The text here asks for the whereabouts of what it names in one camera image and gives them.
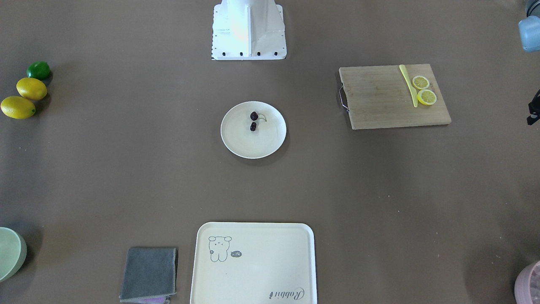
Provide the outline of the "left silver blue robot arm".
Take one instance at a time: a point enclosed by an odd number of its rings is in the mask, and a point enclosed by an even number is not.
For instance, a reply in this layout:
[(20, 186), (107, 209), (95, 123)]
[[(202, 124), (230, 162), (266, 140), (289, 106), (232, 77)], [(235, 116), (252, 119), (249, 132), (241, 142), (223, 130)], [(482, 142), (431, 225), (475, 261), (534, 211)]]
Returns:
[(540, 1), (527, 0), (525, 15), (525, 19), (518, 23), (521, 46), (525, 52), (538, 52), (540, 50)]

